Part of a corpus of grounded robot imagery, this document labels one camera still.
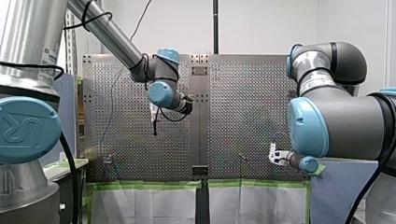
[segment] wire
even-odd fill
[[[160,108],[157,108],[157,113],[155,114],[155,119],[152,121],[152,128],[154,130],[154,135],[157,135],[157,119],[158,119],[158,114],[160,113]]]
[[[145,90],[148,91],[149,83],[149,55],[147,53],[142,53],[142,57],[146,58],[146,63],[143,65],[143,73],[145,74]]]
[[[67,161],[69,162],[70,167],[70,175],[72,176],[72,185],[73,185],[73,224],[78,224],[78,209],[79,209],[79,200],[78,200],[78,172],[76,169],[76,165],[74,163],[72,151],[67,144],[67,140],[64,137],[64,132],[61,133],[61,144],[64,148],[64,154],[66,155]]]
[[[85,21],[86,17],[87,17],[88,9],[90,8],[90,5],[91,5],[91,3],[93,1],[94,0],[91,0],[85,5],[84,12],[82,13],[82,16],[81,16],[81,23],[76,24],[76,25],[66,26],[66,27],[64,27],[64,30],[72,30],[72,29],[76,29],[76,28],[78,28],[80,26],[83,26],[85,28],[85,30],[87,30],[89,32],[90,30],[88,30],[87,27],[86,27],[86,25],[88,23],[96,21],[97,19],[99,19],[99,18],[101,18],[103,16],[106,16],[106,15],[108,15],[108,20],[109,21],[111,21],[111,19],[113,19],[113,14],[111,12],[104,12],[104,13],[102,13],[102,14],[100,14],[100,15],[98,15],[98,16],[90,19],[90,20]]]
[[[94,18],[92,18],[92,19],[90,19],[88,21],[84,21],[84,22],[76,24],[76,25],[64,27],[64,30],[72,30],[72,29],[76,29],[76,28],[78,28],[80,26],[84,26],[85,27],[85,25],[87,25],[88,23],[96,21],[97,19],[99,19],[99,18],[101,18],[103,16],[106,16],[106,15],[108,15],[108,20],[111,21],[111,19],[113,18],[113,14],[111,12],[104,12],[104,13],[100,14],[99,16],[96,16],[96,17],[94,17]]]
[[[148,10],[149,4],[151,3],[151,1],[152,0],[148,0],[148,3],[146,4],[145,10],[143,11],[143,14],[140,16],[139,22],[137,23],[136,28],[134,29],[134,33],[129,38],[130,40],[132,40],[134,38],[134,36],[136,35],[137,30],[139,29],[139,26],[140,26],[140,22],[142,22],[143,18],[145,17],[146,11]]]
[[[379,93],[379,92],[372,93],[370,95],[378,97],[378,98],[382,99],[383,101],[385,101],[385,103],[387,103],[387,105],[390,109],[392,118],[393,118],[393,122],[395,122],[396,121],[396,110],[395,110],[395,104],[392,102],[392,100],[390,100],[386,95]],[[379,175],[381,174],[384,167],[387,166],[387,163],[388,163],[390,157],[392,156],[395,148],[396,148],[396,122],[395,122],[395,127],[394,127],[394,135],[393,135],[392,141],[387,149],[387,153],[386,153],[385,157],[378,163],[378,166],[376,167],[373,175],[367,181],[366,185],[363,187],[363,189],[359,193],[358,197],[356,198],[355,202],[353,203],[352,208],[350,209],[349,214],[346,218],[346,222],[345,222],[346,224],[349,224],[352,221],[352,218],[355,215],[356,210],[358,209],[361,199],[364,197],[364,195],[369,190],[369,188],[374,184],[375,180],[379,177]]]
[[[81,170],[81,186],[79,192],[79,223],[82,223],[82,192],[84,191],[84,176],[85,176],[86,168],[82,168]]]
[[[161,113],[163,114],[163,117],[164,118],[166,118],[167,120],[169,120],[169,121],[172,121],[172,122],[179,122],[179,121],[182,121],[184,118],[186,118],[187,116],[188,116],[188,114],[185,114],[183,117],[181,117],[180,119],[170,119],[169,117],[167,117],[166,115],[165,115],[165,113],[163,113],[163,109],[161,108],[161,107],[159,107],[160,108],[160,111],[161,111]]]
[[[59,79],[64,75],[64,69],[61,66],[52,65],[52,64],[35,64],[35,63],[6,63],[0,62],[0,65],[7,66],[7,67],[19,67],[19,68],[49,68],[59,70],[60,73],[58,76],[55,77],[54,80]]]
[[[100,141],[99,141],[99,153],[100,153],[102,159],[103,159],[103,154],[102,154],[102,144],[103,144],[103,140],[105,139],[105,136],[106,136],[106,134],[107,134],[108,128],[109,128],[110,125],[111,125],[111,121],[113,120],[113,115],[114,115],[113,89],[114,89],[114,86],[116,85],[117,81],[120,79],[121,75],[122,75],[122,70],[120,70],[119,75],[117,76],[116,80],[113,82],[113,84],[111,85],[111,88],[110,88],[110,98],[111,98],[110,118],[108,119],[107,125],[106,125],[106,127],[105,127],[105,131],[104,131],[103,134],[102,134],[102,138],[101,138]]]

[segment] power cord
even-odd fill
[[[388,98],[388,96],[386,96],[383,93],[380,92],[375,92],[370,94],[371,96],[374,97],[378,97],[381,100],[383,100],[385,103],[387,103],[392,118],[393,118],[393,122],[396,121],[396,110],[395,110],[395,104],[392,102],[392,100],[390,100]],[[353,216],[355,215],[356,210],[358,209],[359,203],[361,202],[361,199],[364,197],[364,195],[367,193],[367,191],[369,190],[369,188],[374,184],[374,182],[376,181],[376,179],[379,177],[379,175],[381,174],[381,172],[383,171],[383,169],[387,166],[387,163],[390,159],[390,157],[392,156],[394,150],[396,148],[396,125],[394,126],[394,135],[392,137],[392,141],[387,149],[387,152],[385,154],[385,157],[378,162],[378,166],[375,169],[373,175],[370,177],[370,179],[367,181],[367,183],[364,185],[363,189],[361,190],[361,192],[359,193],[358,197],[356,198],[355,202],[352,205],[352,208],[349,211],[349,214],[346,218],[346,224],[350,224],[350,222],[352,221]]]
[[[67,140],[64,137],[64,132],[61,133],[61,144],[64,149],[64,154],[69,162],[70,175],[72,176],[72,188],[73,188],[73,224],[78,224],[78,210],[79,210],[79,200],[78,200],[78,172],[76,165],[74,163],[73,153],[67,144]]]
[[[146,4],[145,10],[143,11],[142,16],[140,17],[139,22],[137,23],[136,28],[134,29],[134,33],[133,33],[133,34],[131,35],[131,37],[129,38],[130,40],[132,40],[132,39],[134,38],[134,36],[136,35],[137,30],[139,29],[140,23],[142,22],[143,18],[145,17],[146,11],[148,10],[149,4],[151,3],[151,1],[152,1],[152,0],[148,0],[148,3]]]
[[[88,23],[96,21],[103,16],[108,16],[108,20],[111,21],[111,19],[113,19],[113,14],[111,12],[104,12],[104,13],[100,14],[99,16],[96,16],[96,17],[86,21],[88,9],[90,8],[91,3],[94,1],[95,0],[91,0],[85,5],[84,12],[82,13],[82,16],[81,16],[81,23],[76,24],[76,25],[66,26],[66,27],[64,27],[64,30],[72,30],[72,29],[76,29],[80,26],[83,26],[86,31],[90,32],[90,30],[88,30],[86,27],[86,25]]]

